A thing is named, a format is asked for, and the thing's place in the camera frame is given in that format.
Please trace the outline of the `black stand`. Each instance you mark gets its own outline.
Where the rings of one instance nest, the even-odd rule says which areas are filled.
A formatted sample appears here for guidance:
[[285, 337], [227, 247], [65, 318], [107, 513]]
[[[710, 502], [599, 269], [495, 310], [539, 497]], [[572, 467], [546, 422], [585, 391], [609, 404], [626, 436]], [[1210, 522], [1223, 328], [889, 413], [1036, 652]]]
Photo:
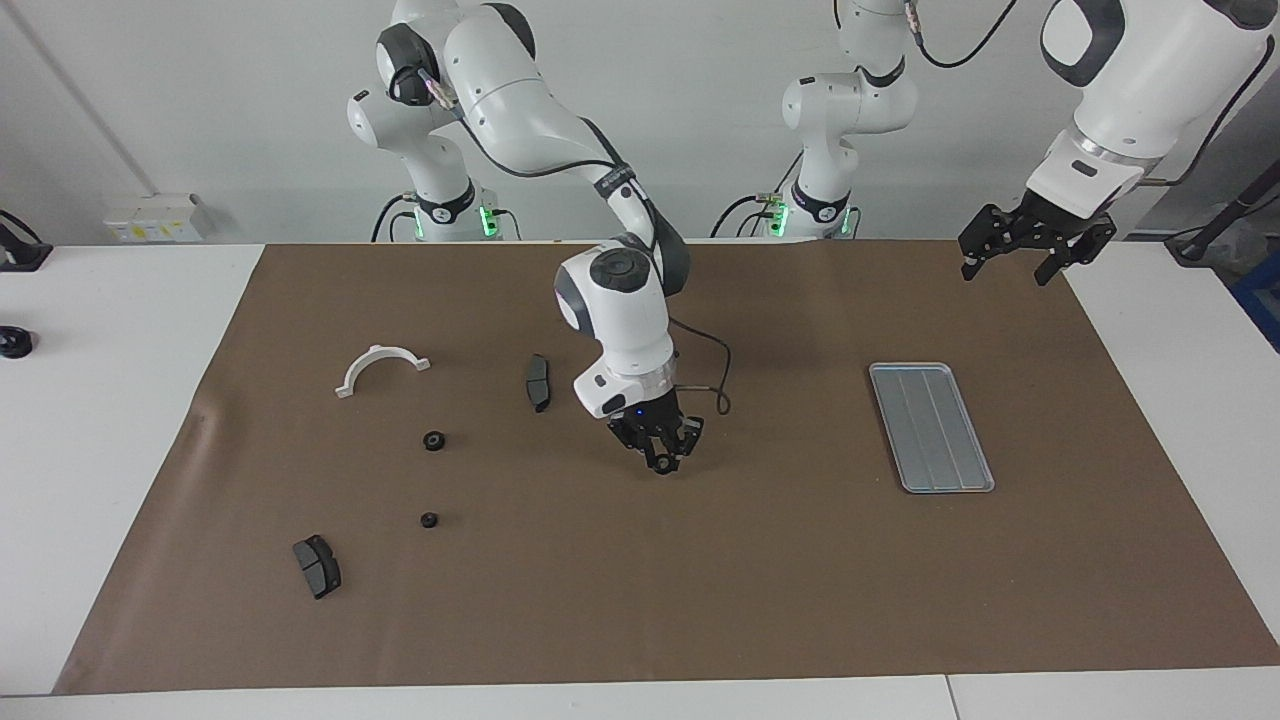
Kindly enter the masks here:
[[1271, 161], [1238, 196], [1226, 204], [1203, 225], [1171, 236], [1167, 243], [1171, 255], [1180, 264], [1198, 263], [1210, 245], [1230, 225], [1265, 204], [1265, 195], [1280, 186], [1280, 158]]

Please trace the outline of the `brown table mat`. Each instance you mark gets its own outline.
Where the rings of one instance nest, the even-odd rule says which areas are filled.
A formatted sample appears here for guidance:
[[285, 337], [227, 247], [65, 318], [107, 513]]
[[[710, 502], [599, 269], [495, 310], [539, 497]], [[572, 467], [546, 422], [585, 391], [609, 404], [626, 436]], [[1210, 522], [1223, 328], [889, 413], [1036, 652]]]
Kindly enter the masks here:
[[[951, 243], [703, 245], [675, 315], [701, 441], [582, 410], [568, 246], [266, 249], [59, 694], [1280, 664], [1064, 278]], [[370, 346], [430, 360], [375, 363]], [[525, 372], [550, 365], [535, 413]], [[995, 478], [910, 495], [873, 363], [945, 363]], [[447, 445], [428, 452], [422, 436]], [[419, 518], [436, 512], [422, 529]], [[292, 544], [342, 584], [315, 600]]]

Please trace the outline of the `white semicircular plastic clamp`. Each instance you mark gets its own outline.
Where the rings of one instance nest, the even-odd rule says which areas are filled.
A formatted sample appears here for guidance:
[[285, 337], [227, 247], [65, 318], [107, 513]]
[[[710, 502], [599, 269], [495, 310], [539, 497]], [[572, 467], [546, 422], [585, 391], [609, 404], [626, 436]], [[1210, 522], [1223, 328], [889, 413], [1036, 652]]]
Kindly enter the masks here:
[[413, 351], [398, 346], [372, 345], [364, 354], [360, 354], [346, 368], [342, 382], [334, 388], [338, 398], [348, 398], [355, 395], [361, 374], [375, 363], [385, 360], [401, 360], [410, 364], [416, 372], [429, 370], [433, 365], [425, 356], [419, 356]]

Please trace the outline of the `silver metal tray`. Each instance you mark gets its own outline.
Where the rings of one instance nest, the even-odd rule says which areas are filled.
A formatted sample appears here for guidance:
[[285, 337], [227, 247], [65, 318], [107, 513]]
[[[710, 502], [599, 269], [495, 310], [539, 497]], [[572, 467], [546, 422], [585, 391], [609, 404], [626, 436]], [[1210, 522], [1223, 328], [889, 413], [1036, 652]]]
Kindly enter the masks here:
[[910, 495], [989, 493], [995, 478], [945, 363], [873, 363], [870, 386], [902, 488]]

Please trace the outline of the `black table clamp mount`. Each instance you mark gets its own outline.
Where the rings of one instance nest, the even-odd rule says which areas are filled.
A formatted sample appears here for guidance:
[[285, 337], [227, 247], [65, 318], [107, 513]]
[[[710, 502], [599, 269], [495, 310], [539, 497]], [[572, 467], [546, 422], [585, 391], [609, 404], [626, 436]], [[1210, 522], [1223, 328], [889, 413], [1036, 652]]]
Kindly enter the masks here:
[[52, 250], [24, 220], [0, 209], [0, 273], [36, 272]]

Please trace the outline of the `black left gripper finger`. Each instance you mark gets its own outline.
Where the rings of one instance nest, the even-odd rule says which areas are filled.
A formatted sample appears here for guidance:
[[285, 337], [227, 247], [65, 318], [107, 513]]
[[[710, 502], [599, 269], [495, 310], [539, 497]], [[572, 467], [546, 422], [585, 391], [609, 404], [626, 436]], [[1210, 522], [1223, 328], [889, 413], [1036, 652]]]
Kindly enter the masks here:
[[1046, 286], [1060, 270], [1076, 264], [1092, 264], [1115, 234], [1116, 225], [1108, 213], [1103, 213], [1070, 240], [1052, 234], [1050, 254], [1036, 268], [1036, 283]]
[[984, 205], [957, 236], [963, 279], [973, 281], [988, 260], [1019, 250], [1019, 231], [1025, 219], [1021, 209], [1005, 211], [993, 204]]

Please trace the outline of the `white wall socket box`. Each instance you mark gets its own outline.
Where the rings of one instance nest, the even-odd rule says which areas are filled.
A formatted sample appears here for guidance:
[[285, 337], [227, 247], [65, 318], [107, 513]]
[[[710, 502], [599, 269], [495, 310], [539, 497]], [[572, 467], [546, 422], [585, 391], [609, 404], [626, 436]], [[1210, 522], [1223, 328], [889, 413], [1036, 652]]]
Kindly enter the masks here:
[[120, 243], [202, 243], [218, 233], [195, 193], [116, 197], [102, 225]]

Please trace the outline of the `blue crate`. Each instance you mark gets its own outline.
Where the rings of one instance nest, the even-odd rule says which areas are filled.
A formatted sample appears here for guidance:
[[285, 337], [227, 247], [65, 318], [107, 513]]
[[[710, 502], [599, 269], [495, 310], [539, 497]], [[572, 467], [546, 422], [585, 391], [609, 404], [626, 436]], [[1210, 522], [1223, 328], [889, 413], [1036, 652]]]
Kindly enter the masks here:
[[1280, 250], [1229, 286], [1230, 295], [1280, 354]]

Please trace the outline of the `thick dark brake pad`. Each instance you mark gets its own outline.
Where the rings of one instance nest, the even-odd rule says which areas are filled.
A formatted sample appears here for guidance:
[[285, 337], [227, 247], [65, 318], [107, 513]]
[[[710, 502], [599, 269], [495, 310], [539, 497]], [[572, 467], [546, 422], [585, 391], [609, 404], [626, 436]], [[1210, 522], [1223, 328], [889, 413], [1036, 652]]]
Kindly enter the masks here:
[[323, 600], [340, 587], [340, 566], [324, 537], [310, 536], [298, 541], [292, 544], [292, 552], [315, 600]]

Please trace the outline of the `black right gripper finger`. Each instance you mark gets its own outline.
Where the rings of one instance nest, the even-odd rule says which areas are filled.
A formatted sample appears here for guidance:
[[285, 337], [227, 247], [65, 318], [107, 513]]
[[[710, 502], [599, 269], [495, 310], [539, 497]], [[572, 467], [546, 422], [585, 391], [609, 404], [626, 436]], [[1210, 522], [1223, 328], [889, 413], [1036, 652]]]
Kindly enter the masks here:
[[654, 450], [653, 439], [644, 424], [630, 419], [609, 419], [607, 427], [623, 447], [644, 456], [649, 470], [658, 471], [659, 454]]
[[677, 428], [663, 434], [663, 471], [677, 471], [680, 464], [689, 457], [701, 438], [705, 419], [701, 416], [681, 416]]

